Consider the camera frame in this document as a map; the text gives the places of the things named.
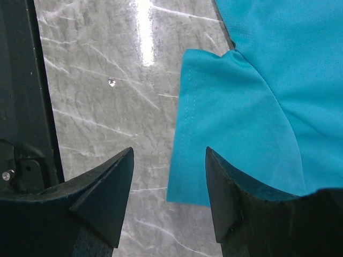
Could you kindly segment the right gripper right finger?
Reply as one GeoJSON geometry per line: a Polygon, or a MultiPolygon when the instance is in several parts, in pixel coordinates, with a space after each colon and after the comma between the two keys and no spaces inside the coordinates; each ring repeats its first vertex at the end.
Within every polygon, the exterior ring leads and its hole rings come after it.
{"type": "Polygon", "coordinates": [[[342,256],[342,189],[295,196],[206,150],[215,238],[223,256],[342,256]]]}

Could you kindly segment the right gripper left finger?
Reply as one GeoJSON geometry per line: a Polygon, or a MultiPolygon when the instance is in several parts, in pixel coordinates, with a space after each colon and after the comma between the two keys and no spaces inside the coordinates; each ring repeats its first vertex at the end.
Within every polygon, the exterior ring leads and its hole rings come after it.
{"type": "Polygon", "coordinates": [[[39,194],[1,195],[1,256],[112,256],[133,177],[133,149],[39,194]]]}

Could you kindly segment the teal t shirt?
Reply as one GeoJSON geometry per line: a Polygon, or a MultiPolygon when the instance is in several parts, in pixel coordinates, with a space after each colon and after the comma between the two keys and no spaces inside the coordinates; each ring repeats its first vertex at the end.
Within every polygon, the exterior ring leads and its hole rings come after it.
{"type": "Polygon", "coordinates": [[[208,206],[212,148],[294,195],[342,187],[342,1],[217,1],[235,48],[183,56],[167,201],[208,206]]]}

